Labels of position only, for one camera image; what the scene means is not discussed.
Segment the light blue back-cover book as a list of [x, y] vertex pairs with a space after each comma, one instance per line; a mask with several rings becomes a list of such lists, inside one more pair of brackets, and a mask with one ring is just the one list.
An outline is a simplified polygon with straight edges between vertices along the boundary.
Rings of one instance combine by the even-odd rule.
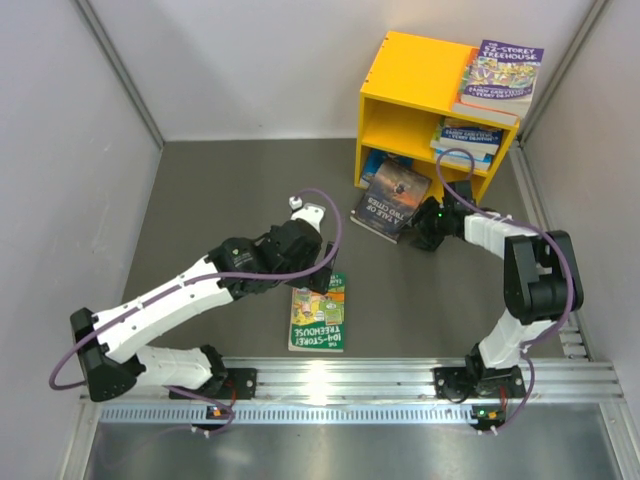
[[411, 168], [413, 164], [412, 158], [379, 149], [371, 149], [366, 158], [358, 186], [361, 188], [368, 188], [380, 166], [387, 160], [394, 161], [406, 168]]

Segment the purple 52-storey book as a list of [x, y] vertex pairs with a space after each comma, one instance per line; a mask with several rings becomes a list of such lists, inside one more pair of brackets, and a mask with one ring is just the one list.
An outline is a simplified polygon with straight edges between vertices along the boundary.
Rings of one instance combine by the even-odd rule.
[[470, 56], [454, 106], [522, 120], [534, 96], [543, 48], [485, 39]]

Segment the dark Tale of Two Cities book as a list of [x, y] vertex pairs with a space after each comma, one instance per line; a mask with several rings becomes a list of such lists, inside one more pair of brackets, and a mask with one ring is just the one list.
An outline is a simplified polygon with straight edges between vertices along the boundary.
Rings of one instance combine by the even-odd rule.
[[350, 213], [355, 224], [397, 244], [427, 194], [432, 180], [394, 160], [381, 164]]

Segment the orange 78-storey book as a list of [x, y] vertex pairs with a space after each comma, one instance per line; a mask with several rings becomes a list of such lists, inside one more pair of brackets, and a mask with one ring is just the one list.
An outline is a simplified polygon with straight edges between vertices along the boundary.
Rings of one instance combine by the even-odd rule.
[[462, 75], [455, 99], [451, 106], [451, 111], [457, 114], [481, 119], [483, 121], [496, 122], [508, 126], [514, 126], [518, 124], [520, 119], [516, 115], [462, 102], [462, 94], [469, 80], [472, 65], [473, 62], [470, 62]]

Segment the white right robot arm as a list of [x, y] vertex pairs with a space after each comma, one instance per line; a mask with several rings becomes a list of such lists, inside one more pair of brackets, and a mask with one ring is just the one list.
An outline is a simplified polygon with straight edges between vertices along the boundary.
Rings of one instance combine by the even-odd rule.
[[417, 234], [413, 244], [421, 250], [433, 252], [446, 238], [456, 237], [503, 262], [505, 311], [465, 356], [463, 366], [435, 369], [437, 398], [462, 403], [469, 398], [524, 397], [519, 367], [523, 354], [584, 301], [569, 234], [540, 231], [478, 209], [467, 181], [446, 184], [442, 200], [428, 198], [412, 227]]

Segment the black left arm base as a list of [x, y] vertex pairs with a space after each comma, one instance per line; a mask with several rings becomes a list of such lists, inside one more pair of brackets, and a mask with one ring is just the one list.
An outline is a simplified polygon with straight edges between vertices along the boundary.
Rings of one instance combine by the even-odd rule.
[[207, 399], [251, 400], [256, 394], [257, 374], [255, 368], [228, 368], [224, 381], [212, 378], [199, 389], [187, 392]]

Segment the blue 39-storey book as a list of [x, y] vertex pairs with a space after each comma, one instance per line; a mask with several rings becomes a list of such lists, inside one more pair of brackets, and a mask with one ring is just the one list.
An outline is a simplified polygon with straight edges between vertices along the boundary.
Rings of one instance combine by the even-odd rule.
[[504, 131], [453, 117], [443, 117], [430, 141], [434, 149], [464, 148], [494, 155], [497, 153]]

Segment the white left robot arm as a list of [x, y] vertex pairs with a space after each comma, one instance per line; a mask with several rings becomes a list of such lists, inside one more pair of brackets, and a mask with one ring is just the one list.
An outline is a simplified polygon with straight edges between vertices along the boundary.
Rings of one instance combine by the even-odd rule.
[[181, 350], [151, 341], [203, 312], [281, 284], [326, 292], [333, 264], [314, 267], [318, 255], [335, 247], [321, 237], [325, 209], [298, 198], [290, 204], [290, 219], [264, 235], [227, 239], [177, 277], [118, 307], [72, 314], [91, 400], [109, 401], [136, 387], [172, 387], [177, 398], [217, 396], [229, 373], [213, 346]]

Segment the blue 26-storey book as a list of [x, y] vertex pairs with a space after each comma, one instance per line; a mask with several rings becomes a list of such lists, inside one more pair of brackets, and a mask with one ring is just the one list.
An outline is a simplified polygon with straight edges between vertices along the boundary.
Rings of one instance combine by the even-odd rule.
[[440, 159], [440, 163], [447, 166], [459, 166], [473, 169], [474, 171], [486, 172], [489, 170], [494, 156], [484, 154], [477, 156], [473, 153], [465, 153], [459, 150], [435, 150], [435, 158]]

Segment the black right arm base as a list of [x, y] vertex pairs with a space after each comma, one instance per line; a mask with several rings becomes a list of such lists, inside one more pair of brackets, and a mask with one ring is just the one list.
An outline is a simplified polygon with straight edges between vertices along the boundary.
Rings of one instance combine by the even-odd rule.
[[486, 368], [481, 362], [465, 366], [438, 367], [433, 371], [436, 397], [453, 403], [469, 399], [521, 399], [526, 393], [518, 366]]

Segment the dark green treehouse book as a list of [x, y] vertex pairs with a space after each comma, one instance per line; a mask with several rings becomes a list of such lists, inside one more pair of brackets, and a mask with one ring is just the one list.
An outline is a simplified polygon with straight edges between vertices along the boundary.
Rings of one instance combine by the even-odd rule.
[[294, 288], [288, 335], [292, 352], [342, 353], [345, 344], [344, 273], [331, 275], [325, 294]]

